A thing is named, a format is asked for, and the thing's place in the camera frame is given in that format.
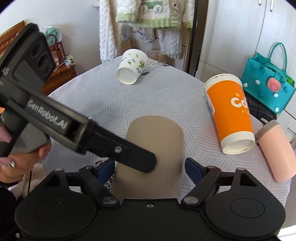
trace fingernail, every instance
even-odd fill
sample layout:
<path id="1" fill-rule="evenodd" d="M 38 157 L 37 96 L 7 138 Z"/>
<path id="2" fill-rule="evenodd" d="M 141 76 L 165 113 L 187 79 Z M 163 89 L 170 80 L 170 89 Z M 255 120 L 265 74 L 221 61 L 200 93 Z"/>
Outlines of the fingernail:
<path id="1" fill-rule="evenodd" d="M 4 127 L 0 127 L 0 139 L 7 143 L 9 143 L 12 139 L 11 134 Z"/>
<path id="2" fill-rule="evenodd" d="M 0 158 L 0 163 L 3 164 L 3 165 L 8 165 L 8 163 L 10 161 L 15 161 L 13 158 L 10 158 L 10 157 L 1 157 Z"/>
<path id="3" fill-rule="evenodd" d="M 44 152 L 41 154 L 40 159 L 41 160 L 45 159 L 47 157 L 48 153 L 49 153 L 49 150 L 44 150 Z"/>

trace person's hand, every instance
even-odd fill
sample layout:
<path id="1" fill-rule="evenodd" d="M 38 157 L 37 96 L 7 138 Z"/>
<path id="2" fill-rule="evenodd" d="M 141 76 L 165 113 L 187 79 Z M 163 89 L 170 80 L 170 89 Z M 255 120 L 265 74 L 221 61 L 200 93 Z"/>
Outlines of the person's hand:
<path id="1" fill-rule="evenodd" d="M 0 142 L 9 143 L 12 139 L 11 134 L 0 125 Z M 8 157 L 0 158 L 0 181 L 3 183 L 13 183 L 22 179 L 25 173 L 30 172 L 33 166 L 46 158 L 50 151 L 51 143 L 47 143 L 39 148 L 39 150 L 29 154 L 13 154 Z M 10 168 L 9 163 L 14 162 L 15 167 Z"/>

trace wooden nightstand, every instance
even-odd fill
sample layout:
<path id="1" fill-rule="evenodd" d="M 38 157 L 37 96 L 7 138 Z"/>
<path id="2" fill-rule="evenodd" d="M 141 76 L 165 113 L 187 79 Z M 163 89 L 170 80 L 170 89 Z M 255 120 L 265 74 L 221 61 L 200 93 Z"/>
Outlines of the wooden nightstand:
<path id="1" fill-rule="evenodd" d="M 76 64 L 71 64 L 66 66 L 61 65 L 55 72 L 51 74 L 48 81 L 45 83 L 41 92 L 45 95 L 49 95 L 51 92 L 67 83 L 71 79 L 77 76 L 75 71 Z"/>

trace tablecloth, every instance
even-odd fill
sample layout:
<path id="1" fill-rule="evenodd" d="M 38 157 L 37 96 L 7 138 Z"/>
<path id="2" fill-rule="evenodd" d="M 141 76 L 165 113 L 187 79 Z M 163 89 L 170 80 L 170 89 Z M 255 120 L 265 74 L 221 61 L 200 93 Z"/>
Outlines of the tablecloth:
<path id="1" fill-rule="evenodd" d="M 203 166 L 214 165 L 225 172 L 244 167 L 251 172 L 283 205 L 290 181 L 277 183 L 259 146 L 239 155 L 221 151 L 215 124 L 205 97 L 203 83 L 174 67 L 149 60 L 148 66 L 133 85 L 116 79 L 121 57 L 101 64 L 61 86 L 50 97 L 92 117 L 99 125 L 125 137 L 129 124 L 145 115 L 160 115 L 176 122 L 184 133 L 184 160 L 192 157 Z M 262 124 L 252 117 L 255 133 Z M 52 140 L 52 150 L 43 161 L 47 172 L 63 168 L 76 172 L 94 165 L 102 158 L 92 153 L 85 156 Z M 181 198 L 194 187 L 184 172 Z"/>

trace teal handbag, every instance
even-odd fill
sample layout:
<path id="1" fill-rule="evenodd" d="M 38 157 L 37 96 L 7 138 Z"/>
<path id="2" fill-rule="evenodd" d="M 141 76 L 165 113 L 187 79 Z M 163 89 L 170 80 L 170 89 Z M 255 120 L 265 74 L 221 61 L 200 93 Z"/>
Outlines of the teal handbag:
<path id="1" fill-rule="evenodd" d="M 274 49 L 279 45 L 284 49 L 284 69 L 278 68 L 270 61 Z M 248 58 L 241 78 L 243 89 L 274 113 L 279 114 L 295 92 L 294 81 L 287 75 L 286 69 L 286 48 L 282 43 L 277 43 L 273 46 L 268 58 L 259 53 L 256 53 L 253 58 Z"/>

